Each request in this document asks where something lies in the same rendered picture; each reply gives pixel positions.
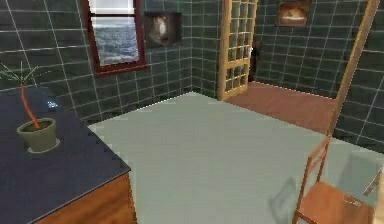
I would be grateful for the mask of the wooden glass pane door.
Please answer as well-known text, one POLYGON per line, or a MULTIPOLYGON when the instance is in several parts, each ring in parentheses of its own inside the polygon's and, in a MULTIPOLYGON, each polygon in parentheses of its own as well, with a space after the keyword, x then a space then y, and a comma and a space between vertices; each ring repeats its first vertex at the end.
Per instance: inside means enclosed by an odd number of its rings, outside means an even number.
POLYGON ((258 0, 223 0, 217 97, 227 100, 247 90, 258 0))

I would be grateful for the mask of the dark framed grey picture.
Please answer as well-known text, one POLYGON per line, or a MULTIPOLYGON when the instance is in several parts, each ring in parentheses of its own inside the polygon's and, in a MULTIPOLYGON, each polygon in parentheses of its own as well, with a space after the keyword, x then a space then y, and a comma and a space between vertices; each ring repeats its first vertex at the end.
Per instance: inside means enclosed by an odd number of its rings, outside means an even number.
POLYGON ((182 40, 182 14, 166 11, 145 12, 144 34, 147 48, 178 44, 182 40))

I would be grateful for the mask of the red framed window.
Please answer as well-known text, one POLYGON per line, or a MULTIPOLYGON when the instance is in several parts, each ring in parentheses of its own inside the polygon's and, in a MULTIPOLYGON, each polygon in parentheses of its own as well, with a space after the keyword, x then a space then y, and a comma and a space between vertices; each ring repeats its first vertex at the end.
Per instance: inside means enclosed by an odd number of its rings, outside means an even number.
POLYGON ((140 0, 80 0, 97 77, 146 69, 140 0))

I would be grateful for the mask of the brown framed orange picture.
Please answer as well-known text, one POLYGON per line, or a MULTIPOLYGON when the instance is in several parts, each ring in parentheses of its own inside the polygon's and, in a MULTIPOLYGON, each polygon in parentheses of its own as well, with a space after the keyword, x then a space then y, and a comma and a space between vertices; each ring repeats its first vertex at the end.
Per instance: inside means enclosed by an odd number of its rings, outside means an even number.
POLYGON ((312 0, 280 1, 278 3, 276 25, 282 27, 305 27, 312 0))

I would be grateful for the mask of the dark top wooden counter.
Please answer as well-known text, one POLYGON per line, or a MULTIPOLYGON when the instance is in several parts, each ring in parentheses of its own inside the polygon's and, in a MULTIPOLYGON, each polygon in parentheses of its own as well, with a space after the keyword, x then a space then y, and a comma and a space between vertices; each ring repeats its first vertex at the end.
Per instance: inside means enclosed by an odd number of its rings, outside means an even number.
POLYGON ((60 145, 29 153, 16 133, 29 120, 20 91, 0 92, 0 224, 33 224, 130 171, 48 88, 29 88, 26 97, 36 117, 56 120, 60 145), (47 101, 58 107, 49 109, 47 101))

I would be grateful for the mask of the potted plant with red stem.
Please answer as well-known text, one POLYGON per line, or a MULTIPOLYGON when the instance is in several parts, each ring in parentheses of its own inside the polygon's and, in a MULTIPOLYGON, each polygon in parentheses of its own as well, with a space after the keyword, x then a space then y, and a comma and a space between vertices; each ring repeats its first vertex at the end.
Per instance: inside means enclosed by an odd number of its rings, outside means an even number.
POLYGON ((28 145, 27 151, 32 154, 43 154, 49 152, 60 145, 57 138, 57 122, 53 118, 37 118, 28 104, 26 97, 26 83, 33 78, 33 74, 39 69, 35 66, 25 73, 23 62, 20 62, 20 71, 12 71, 4 63, 0 62, 4 71, 0 71, 0 80, 6 78, 14 81, 20 88, 20 98, 23 109, 29 117, 29 121, 23 123, 16 129, 16 133, 28 145))

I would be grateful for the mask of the brown wooden chair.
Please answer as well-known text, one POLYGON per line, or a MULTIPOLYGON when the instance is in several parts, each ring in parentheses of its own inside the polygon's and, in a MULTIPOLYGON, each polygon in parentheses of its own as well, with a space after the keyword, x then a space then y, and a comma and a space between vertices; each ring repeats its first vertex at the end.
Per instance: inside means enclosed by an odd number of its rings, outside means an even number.
POLYGON ((331 136, 309 154, 291 224, 374 224, 375 208, 321 180, 331 136))

